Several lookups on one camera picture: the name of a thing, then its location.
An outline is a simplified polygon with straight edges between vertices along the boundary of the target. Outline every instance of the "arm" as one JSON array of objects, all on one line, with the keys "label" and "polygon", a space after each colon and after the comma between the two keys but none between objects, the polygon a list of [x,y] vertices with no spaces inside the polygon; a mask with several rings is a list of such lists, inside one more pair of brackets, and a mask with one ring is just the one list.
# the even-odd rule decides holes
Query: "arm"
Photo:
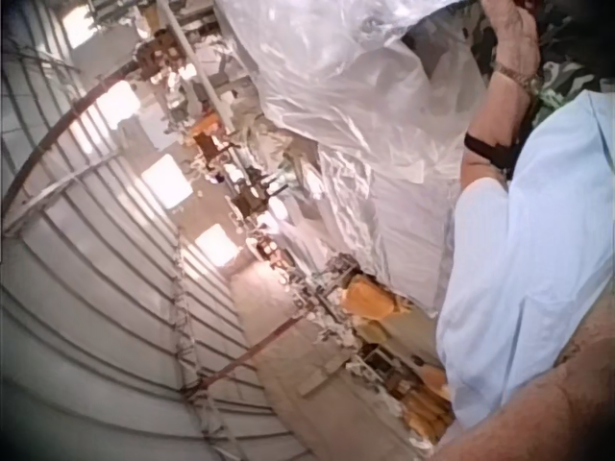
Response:
[{"label": "arm", "polygon": [[[482,5],[498,37],[497,61],[521,75],[535,74],[540,56],[531,14],[517,8],[513,0],[482,0]],[[529,95],[516,82],[495,72],[468,134],[492,146],[510,146],[530,102]],[[502,173],[489,160],[466,149],[461,162],[461,190],[480,178],[505,184]]]}]

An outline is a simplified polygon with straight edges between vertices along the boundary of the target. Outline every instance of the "hand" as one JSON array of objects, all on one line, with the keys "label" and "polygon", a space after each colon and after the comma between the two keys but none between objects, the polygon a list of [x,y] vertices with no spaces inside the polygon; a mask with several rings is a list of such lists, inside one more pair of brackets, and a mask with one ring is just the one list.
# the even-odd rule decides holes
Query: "hand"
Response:
[{"label": "hand", "polygon": [[513,0],[481,0],[498,38],[497,60],[522,75],[532,76],[540,65],[536,20]]}]

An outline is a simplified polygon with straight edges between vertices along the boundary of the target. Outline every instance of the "corrugated metal wall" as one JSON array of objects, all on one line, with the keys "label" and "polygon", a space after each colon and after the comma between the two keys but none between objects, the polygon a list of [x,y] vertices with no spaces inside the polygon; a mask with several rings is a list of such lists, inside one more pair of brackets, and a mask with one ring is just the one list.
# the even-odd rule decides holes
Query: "corrugated metal wall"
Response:
[{"label": "corrugated metal wall", "polygon": [[[5,12],[4,25],[3,197],[70,100],[84,94],[53,11],[22,1]],[[92,164],[19,235],[3,239],[5,435],[36,459],[220,459],[178,392],[169,321],[177,230],[121,157],[97,108],[45,153],[9,218],[46,186]],[[185,258],[198,353],[218,370],[246,350],[242,328],[215,267],[196,248]],[[212,393],[250,459],[305,452],[268,405],[251,365]]]}]

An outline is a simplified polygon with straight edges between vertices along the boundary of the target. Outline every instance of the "light blue shirt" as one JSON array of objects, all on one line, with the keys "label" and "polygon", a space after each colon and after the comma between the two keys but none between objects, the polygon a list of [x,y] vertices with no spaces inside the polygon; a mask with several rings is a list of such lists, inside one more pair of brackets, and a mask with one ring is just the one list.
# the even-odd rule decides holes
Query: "light blue shirt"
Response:
[{"label": "light blue shirt", "polygon": [[480,179],[459,197],[436,337],[463,429],[553,367],[613,274],[614,96],[538,127],[507,192]]}]

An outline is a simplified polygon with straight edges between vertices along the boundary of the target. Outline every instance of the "person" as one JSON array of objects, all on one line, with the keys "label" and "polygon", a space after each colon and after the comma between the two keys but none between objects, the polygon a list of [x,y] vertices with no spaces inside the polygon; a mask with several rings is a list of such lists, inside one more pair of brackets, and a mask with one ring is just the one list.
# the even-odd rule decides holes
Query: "person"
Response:
[{"label": "person", "polygon": [[435,459],[615,459],[615,98],[582,92],[515,164],[536,22],[513,0],[481,3],[498,45],[461,163],[436,330],[456,422]]}]

